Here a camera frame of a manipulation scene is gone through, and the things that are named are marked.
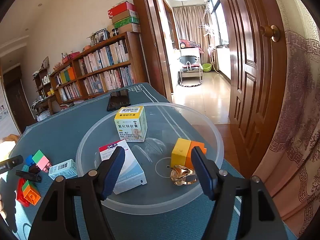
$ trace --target patterned curtain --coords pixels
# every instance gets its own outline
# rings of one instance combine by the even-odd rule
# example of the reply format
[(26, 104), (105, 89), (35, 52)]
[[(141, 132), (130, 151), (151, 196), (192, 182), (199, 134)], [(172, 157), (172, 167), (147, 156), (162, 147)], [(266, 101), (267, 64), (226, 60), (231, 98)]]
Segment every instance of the patterned curtain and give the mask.
[[(204, 53), (200, 55), (201, 64), (210, 62), (210, 57), (208, 55), (208, 37), (204, 37), (205, 29), (198, 28), (198, 26), (201, 25), (204, 10), (205, 5), (173, 8), (178, 38), (200, 44), (200, 47), (204, 51)], [(208, 14), (205, 16), (204, 22), (212, 25), (211, 18), (208, 17)]]
[(284, 222), (300, 236), (320, 206), (319, 29), (300, 0), (277, 0), (287, 43), (280, 118), (255, 171)]

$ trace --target metal screw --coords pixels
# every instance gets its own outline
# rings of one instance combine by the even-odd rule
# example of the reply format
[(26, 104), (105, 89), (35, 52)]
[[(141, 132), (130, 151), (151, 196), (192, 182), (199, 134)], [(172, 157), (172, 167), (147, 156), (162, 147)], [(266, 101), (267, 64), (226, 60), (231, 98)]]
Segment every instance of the metal screw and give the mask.
[(252, 176), (251, 180), (256, 183), (260, 182), (260, 178), (258, 176)]
[(220, 171), (219, 171), (219, 174), (220, 174), (221, 176), (227, 176), (227, 175), (228, 175), (228, 172), (225, 171), (225, 170), (220, 170)]
[(96, 170), (91, 170), (91, 171), (89, 171), (88, 174), (89, 174), (90, 177), (94, 177), (94, 176), (96, 176), (98, 174), (98, 172)]
[(61, 182), (63, 181), (64, 177), (63, 176), (58, 176), (56, 177), (56, 182)]

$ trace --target smartphone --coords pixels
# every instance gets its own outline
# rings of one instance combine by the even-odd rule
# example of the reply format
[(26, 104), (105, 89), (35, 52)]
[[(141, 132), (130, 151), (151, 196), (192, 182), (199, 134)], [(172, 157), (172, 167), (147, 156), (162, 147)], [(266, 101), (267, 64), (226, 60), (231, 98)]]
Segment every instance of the smartphone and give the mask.
[(107, 111), (110, 112), (110, 111), (118, 110), (121, 107), (127, 107), (130, 105), (131, 104), (129, 101), (128, 90), (127, 89), (119, 90), (117, 92), (111, 93)]

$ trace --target green plastic bowl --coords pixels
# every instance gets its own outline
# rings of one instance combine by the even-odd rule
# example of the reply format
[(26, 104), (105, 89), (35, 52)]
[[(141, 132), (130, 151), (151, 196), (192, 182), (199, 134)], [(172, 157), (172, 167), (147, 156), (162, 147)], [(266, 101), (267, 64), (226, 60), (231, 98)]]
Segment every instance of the green plastic bowl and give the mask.
[(202, 65), (203, 71), (204, 72), (209, 72), (211, 70), (211, 64), (210, 63), (205, 63)]

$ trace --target yellow and white medicine box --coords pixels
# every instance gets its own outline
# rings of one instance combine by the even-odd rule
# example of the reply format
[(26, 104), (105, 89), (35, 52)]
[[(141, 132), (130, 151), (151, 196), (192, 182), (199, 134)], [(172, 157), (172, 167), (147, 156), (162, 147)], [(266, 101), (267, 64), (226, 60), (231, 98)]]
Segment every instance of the yellow and white medicine box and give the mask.
[(121, 140), (144, 142), (148, 126), (143, 106), (121, 107), (116, 114), (115, 124)]

